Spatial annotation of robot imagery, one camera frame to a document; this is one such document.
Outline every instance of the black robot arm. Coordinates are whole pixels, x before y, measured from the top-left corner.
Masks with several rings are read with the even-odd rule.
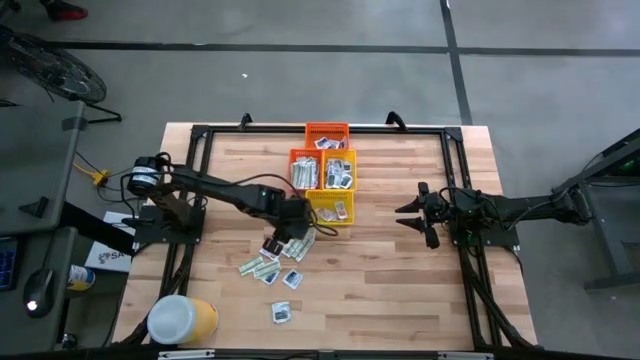
[[[453,200],[444,198],[450,191]],[[418,184],[416,199],[398,209],[397,213],[422,211],[423,216],[414,219],[397,219],[396,222],[425,233],[429,248],[440,246],[433,224],[449,223],[456,232],[478,234],[483,230],[513,230],[522,220],[555,219],[564,223],[586,225],[591,218],[587,202],[578,189],[547,196],[507,198],[489,195],[480,190],[444,188],[429,192],[427,183]]]
[[[163,175],[169,175],[171,180],[163,182]],[[247,215],[264,219],[275,227],[273,237],[263,247],[276,255],[282,250],[282,243],[291,238],[303,238],[314,223],[307,199],[299,196],[287,198],[284,190],[267,185],[241,185],[200,175],[184,165],[171,164],[162,154],[138,158],[127,189],[136,196],[151,199],[162,210],[165,226],[174,231],[189,231],[196,223],[196,213],[202,211],[186,200],[176,198],[176,191],[193,192],[233,204]],[[137,219],[134,223],[144,221]]]

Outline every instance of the shoe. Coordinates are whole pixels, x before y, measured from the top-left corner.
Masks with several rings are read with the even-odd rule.
[[[54,1],[46,8],[49,19],[53,21],[80,20],[89,15],[89,10],[64,1]]]

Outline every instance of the gray floor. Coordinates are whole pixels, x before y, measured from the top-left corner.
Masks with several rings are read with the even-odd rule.
[[[51,40],[245,44],[446,45],[437,0],[78,0],[76,23],[50,23],[36,1],[7,23]],[[640,48],[635,0],[450,0],[461,46]],[[104,78],[103,103],[119,125],[95,126],[80,150],[119,170],[158,149],[168,121],[353,123],[398,111],[411,124],[460,124],[447,55],[74,51]],[[464,56],[474,124],[490,128],[505,194],[546,193],[593,154],[638,127],[640,58]],[[48,100],[3,72],[0,98]],[[108,207],[75,174],[70,200]],[[586,294],[606,275],[590,226],[518,226],[525,281],[540,344],[640,357],[640,288]],[[104,339],[115,296],[78,304],[84,345]]]

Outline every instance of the plastic basket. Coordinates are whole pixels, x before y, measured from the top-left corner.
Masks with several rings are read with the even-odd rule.
[[[311,202],[311,208],[313,210],[319,208],[329,209],[336,212],[335,203],[338,201],[344,202],[344,207],[347,210],[347,218],[342,221],[324,221],[318,216],[318,224],[329,226],[344,226],[353,225],[356,218],[355,204],[353,201],[353,191],[347,190],[308,190],[305,193],[305,197]]]
[[[291,164],[293,164],[298,158],[301,157],[312,157],[314,159],[316,159],[316,161],[318,162],[318,166],[320,167],[319,169],[319,174],[318,174],[318,187],[317,189],[322,189],[322,185],[320,184],[322,182],[322,174],[324,174],[324,161],[323,161],[323,157],[322,157],[322,150],[314,150],[314,149],[291,149],[289,150],[289,166],[288,166],[288,177],[289,177],[289,181],[293,182],[293,178],[291,178],[291,176],[293,175],[291,173]]]
[[[349,148],[349,124],[347,123],[307,123],[304,127],[304,147],[307,149],[316,149],[315,141],[326,137],[329,140],[342,141],[347,137],[347,146]]]
[[[326,190],[346,190],[355,191],[358,188],[358,166],[356,165],[356,151],[355,150],[323,150],[323,164],[322,164],[322,184],[321,189]],[[329,159],[340,159],[342,161],[348,161],[351,163],[351,177],[353,177],[353,183],[349,189],[327,189],[326,186],[326,169],[327,161]]]

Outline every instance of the wooden tabletop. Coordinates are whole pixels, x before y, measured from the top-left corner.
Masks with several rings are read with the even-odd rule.
[[[169,152],[174,163],[185,162],[192,126],[167,124],[161,150]],[[488,129],[462,129],[474,188],[500,194]],[[209,174],[226,180],[265,172],[286,176],[289,149],[303,144],[302,134],[216,134]],[[220,322],[212,338],[190,346],[472,349],[460,262],[447,231],[436,227],[441,246],[430,250],[423,235],[394,222],[399,217],[394,209],[415,198],[419,181],[431,189],[446,186],[439,140],[429,135],[354,134],[351,147],[358,156],[355,225],[338,227],[340,235],[334,238],[318,234],[300,263],[281,260],[284,271],[295,268],[304,275],[297,290],[281,279],[268,286],[253,276],[240,276],[238,266],[258,255],[264,236],[273,229],[229,204],[209,201],[188,296],[214,304]],[[277,179],[259,180],[287,187]],[[456,183],[462,184],[459,178]],[[114,341],[131,333],[156,300],[166,252],[166,245],[157,244],[134,258]],[[535,342],[517,262],[499,248],[488,248],[487,260],[497,303],[522,335]],[[279,301],[291,303],[293,319],[288,323],[272,323],[271,304]],[[484,307],[478,308],[489,339]]]

